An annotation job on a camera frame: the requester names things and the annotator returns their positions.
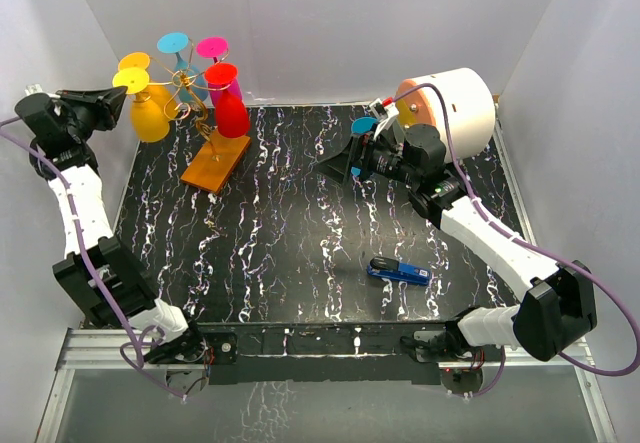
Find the yellow wine glass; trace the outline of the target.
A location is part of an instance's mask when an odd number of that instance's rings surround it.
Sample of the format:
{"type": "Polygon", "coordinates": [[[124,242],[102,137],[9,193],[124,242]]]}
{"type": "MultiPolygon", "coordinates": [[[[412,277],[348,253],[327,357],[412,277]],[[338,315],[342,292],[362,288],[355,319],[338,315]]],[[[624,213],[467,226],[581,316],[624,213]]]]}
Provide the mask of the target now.
{"type": "Polygon", "coordinates": [[[116,86],[126,86],[132,98],[131,123],[139,140],[155,143],[164,139],[170,130],[169,119],[163,110],[145,92],[151,81],[147,71],[140,68],[119,70],[112,79],[116,86]]]}

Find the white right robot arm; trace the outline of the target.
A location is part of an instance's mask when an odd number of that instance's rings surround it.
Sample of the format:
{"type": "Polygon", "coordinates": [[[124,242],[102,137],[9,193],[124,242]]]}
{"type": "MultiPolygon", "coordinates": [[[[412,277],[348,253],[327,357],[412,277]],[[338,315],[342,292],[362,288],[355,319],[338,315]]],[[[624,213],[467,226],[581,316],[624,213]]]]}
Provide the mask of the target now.
{"type": "Polygon", "coordinates": [[[337,155],[316,169],[347,183],[373,174],[403,183],[414,210],[482,259],[509,286],[517,304],[471,308],[447,324],[447,351],[466,360],[481,346],[521,347],[548,361],[597,325],[593,285],[579,261],[559,264],[526,248],[524,241],[487,211],[476,208],[452,165],[445,163],[439,131],[418,124],[402,144],[371,132],[354,134],[337,155]]]}

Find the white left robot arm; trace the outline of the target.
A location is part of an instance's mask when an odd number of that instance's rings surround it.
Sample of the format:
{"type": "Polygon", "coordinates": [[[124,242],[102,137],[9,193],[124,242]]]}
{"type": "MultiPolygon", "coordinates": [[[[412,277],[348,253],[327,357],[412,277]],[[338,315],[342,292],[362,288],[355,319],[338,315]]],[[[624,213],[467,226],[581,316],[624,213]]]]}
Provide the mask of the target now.
{"type": "Polygon", "coordinates": [[[54,193],[63,221],[64,257],[53,274],[91,325],[132,331],[138,362],[194,362],[206,337],[153,290],[146,267],[112,231],[102,200],[88,140],[116,126],[126,97],[124,86],[34,92],[14,107],[34,135],[29,162],[54,193]]]}

